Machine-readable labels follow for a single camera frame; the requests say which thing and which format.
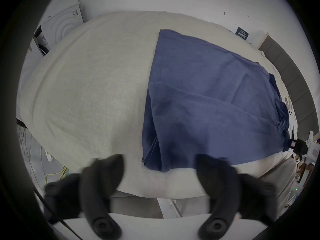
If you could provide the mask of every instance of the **blue cloth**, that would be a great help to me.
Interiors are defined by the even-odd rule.
[[[258,63],[204,40],[161,30],[142,130],[144,165],[194,168],[196,154],[252,162],[289,148],[289,114]]]

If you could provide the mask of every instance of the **cable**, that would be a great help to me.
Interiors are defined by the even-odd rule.
[[[38,192],[38,190],[36,188],[33,189],[33,191],[35,192],[35,194],[38,196],[38,198],[40,199],[40,201],[43,203],[43,205],[48,209],[48,211],[57,218],[57,220],[59,222],[61,222],[61,224],[63,226],[65,226],[68,230],[70,230],[72,233],[74,233],[80,240],[83,240],[76,232],[73,231],[72,228],[70,228],[70,226],[65,223],[61,218],[58,217],[58,215],[51,209],[51,207],[47,204],[47,202],[43,199],[43,197],[40,195],[40,193]]]
[[[62,176],[65,174],[65,172],[66,172],[66,170],[67,170],[67,169],[68,169],[67,167],[64,167],[64,169],[63,169],[63,171],[62,171],[62,174],[61,174],[61,176],[60,176],[59,180],[61,180],[61,179],[62,179]]]
[[[57,173],[48,173],[46,176],[45,176],[45,183],[46,184],[48,184],[48,182],[47,182],[47,177],[49,176],[49,175],[57,175],[57,174],[60,174],[60,173],[62,173],[63,171],[65,171],[65,166],[62,168],[62,171],[60,171],[60,172],[57,172]]]
[[[42,153],[41,153],[41,151],[42,151],[42,146],[40,148],[40,161],[41,161],[41,168],[42,168],[43,176],[44,176],[44,178],[46,178],[45,169],[44,169],[43,163],[42,163]]]

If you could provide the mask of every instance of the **upholstered headboard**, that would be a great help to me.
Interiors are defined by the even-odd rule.
[[[307,140],[310,131],[317,134],[319,126],[316,107],[309,87],[296,64],[270,36],[267,36],[259,50],[264,52],[266,58],[279,71],[288,90],[298,121],[298,138]]]

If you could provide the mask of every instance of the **gray floor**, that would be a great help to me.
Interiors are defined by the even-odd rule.
[[[28,129],[17,125],[17,133],[26,168],[38,192],[43,196],[46,185],[45,175],[60,172],[63,165],[55,158],[52,162],[48,161],[45,149],[36,141]],[[48,182],[57,181],[60,175],[48,176],[47,180]]]

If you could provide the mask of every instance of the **sticker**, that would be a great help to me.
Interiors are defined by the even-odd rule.
[[[312,154],[315,156],[315,157],[317,157],[318,156],[318,152],[317,152],[317,150],[313,150],[313,152],[312,152]]]
[[[237,29],[237,31],[236,31],[235,34],[238,35],[238,36],[240,36],[240,37],[242,37],[244,40],[246,40],[247,37],[248,37],[248,35],[249,35],[248,32],[244,31],[244,30],[243,30],[242,28],[240,28],[240,27],[238,27],[238,29]]]

